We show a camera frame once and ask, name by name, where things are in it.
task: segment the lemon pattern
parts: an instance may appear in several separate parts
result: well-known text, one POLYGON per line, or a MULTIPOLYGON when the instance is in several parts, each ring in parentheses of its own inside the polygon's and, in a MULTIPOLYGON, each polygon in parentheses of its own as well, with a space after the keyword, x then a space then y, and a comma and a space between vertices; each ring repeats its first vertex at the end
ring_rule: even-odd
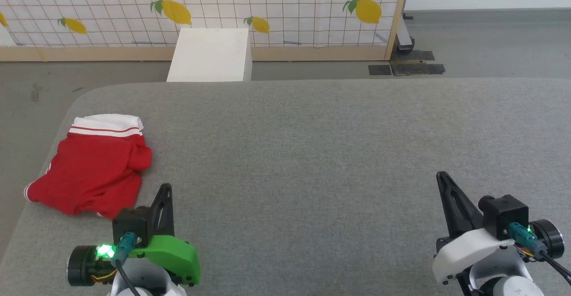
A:
POLYGON ((347 8, 349 13, 355 14, 363 23, 378 24, 381 18, 381 6, 379 3, 371 0, 352 0, 345 2, 343 10, 347 8))
POLYGON ((67 26, 67 28, 69 28, 73 32, 76 32, 79 34, 87 34, 87 30, 85 28, 85 25, 82 24, 82 22, 80 22, 78 20, 74 20, 73 18, 65 18, 65 17, 60 18, 58 20, 58 24, 63 25, 63 26, 67 26))
POLYGON ((175 23, 192 25, 190 12, 184 5, 178 2, 158 0, 151 3, 151 11, 153 8, 159 14, 162 14, 164 11, 167 18, 175 23))
POLYGON ((6 18, 2 13, 0 13, 0 24, 2 24, 3 26, 8 26, 8 23, 6 23, 6 18))
POLYGON ((251 25, 254 30, 269 34, 269 23, 261 17, 257 16, 250 16, 244 19, 244 22, 248 22, 248 25, 251 25))

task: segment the green 3d-printed part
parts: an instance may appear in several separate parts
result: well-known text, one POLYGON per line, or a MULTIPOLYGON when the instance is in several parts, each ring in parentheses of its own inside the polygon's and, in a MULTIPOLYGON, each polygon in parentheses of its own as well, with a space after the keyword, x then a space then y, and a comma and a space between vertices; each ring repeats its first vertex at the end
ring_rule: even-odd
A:
POLYGON ((145 257, 179 276, 183 284, 200 283, 200 263, 196 249, 169 235, 155 235, 146 248, 134 249, 129 257, 145 257))

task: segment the concrete floor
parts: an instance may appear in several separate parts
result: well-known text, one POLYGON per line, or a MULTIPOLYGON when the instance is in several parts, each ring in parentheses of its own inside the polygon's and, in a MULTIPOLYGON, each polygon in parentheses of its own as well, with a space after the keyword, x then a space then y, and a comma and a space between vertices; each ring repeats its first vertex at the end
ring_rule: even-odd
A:
MULTIPOLYGON (((571 12, 418 13, 417 50, 432 50, 447 77, 571 78, 571 12)), ((375 62, 257 62, 255 80, 379 78, 375 62)), ((0 63, 0 257, 63 116, 83 93, 165 81, 169 62, 0 63)))

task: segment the grid pattern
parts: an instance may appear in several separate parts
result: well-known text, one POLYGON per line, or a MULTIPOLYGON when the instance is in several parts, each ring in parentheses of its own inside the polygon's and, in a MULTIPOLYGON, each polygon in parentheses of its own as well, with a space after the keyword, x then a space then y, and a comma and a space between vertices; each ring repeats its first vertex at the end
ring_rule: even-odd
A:
POLYGON ((0 0, 6 27, 20 46, 174 46, 181 28, 250 27, 253 46, 386 45, 397 0, 373 0, 382 16, 378 24, 362 22, 343 10, 349 0, 171 0, 192 15, 192 25, 177 24, 149 4, 157 0, 0 0), (263 18, 269 33, 248 25, 263 18), (60 18, 81 22, 87 34, 74 33, 60 18))

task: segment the white foam block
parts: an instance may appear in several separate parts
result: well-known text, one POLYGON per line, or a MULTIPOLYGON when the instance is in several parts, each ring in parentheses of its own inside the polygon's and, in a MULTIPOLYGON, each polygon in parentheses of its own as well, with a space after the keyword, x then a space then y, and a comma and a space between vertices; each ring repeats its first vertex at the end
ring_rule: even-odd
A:
POLYGON ((248 29, 181 29, 167 82, 250 81, 248 29))

